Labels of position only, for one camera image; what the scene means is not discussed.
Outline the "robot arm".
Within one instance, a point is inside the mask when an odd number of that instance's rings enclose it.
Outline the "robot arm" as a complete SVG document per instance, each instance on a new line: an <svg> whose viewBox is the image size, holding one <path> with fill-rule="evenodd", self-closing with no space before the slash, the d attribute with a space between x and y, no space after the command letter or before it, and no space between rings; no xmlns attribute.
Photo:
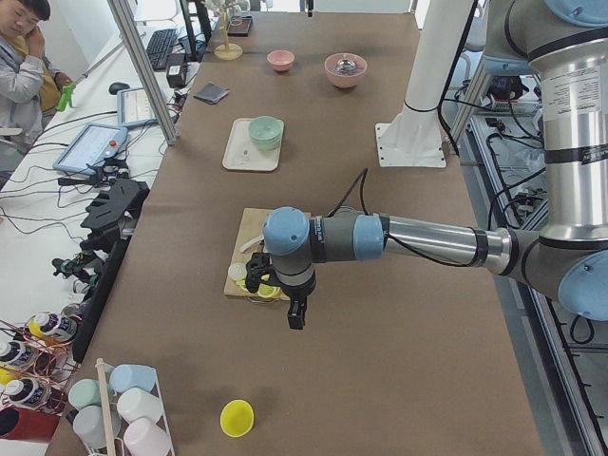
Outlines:
<svg viewBox="0 0 608 456"><path fill-rule="evenodd" d="M603 1L494 1L484 51L493 73L519 60L541 78L548 220L538 232L492 231L341 208L310 218L274 210L262 233L288 321L304 326L314 267L385 252L454 267L484 267L563 308L607 316L607 5Z"/></svg>

